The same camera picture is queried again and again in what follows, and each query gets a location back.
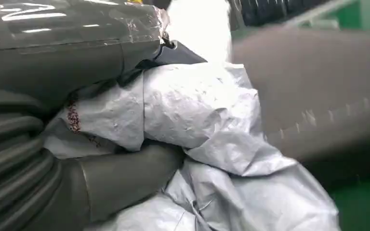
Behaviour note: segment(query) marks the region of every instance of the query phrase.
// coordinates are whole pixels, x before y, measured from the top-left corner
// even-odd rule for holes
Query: crumpled plastic sheet
[[[82,131],[125,148],[135,146],[126,132],[144,134],[183,146],[189,157],[157,196],[86,231],[340,230],[319,183],[266,142],[258,94],[242,65],[160,66],[100,92],[75,103]],[[141,116],[124,117],[130,111]],[[119,132],[113,121],[132,131]]]

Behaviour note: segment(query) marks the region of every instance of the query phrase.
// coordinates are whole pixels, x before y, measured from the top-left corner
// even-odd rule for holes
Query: black object
[[[205,63],[205,59],[191,51],[179,41],[173,47],[162,46],[161,54],[154,60],[157,65]]]
[[[286,17],[286,6],[281,0],[240,0],[243,20],[248,26],[261,26]]]
[[[42,149],[70,92],[161,54],[153,7],[108,2],[0,0],[0,231],[81,231],[154,193],[182,162],[160,143],[67,161]]]
[[[370,34],[270,28],[233,46],[268,140],[326,186],[370,175]]]

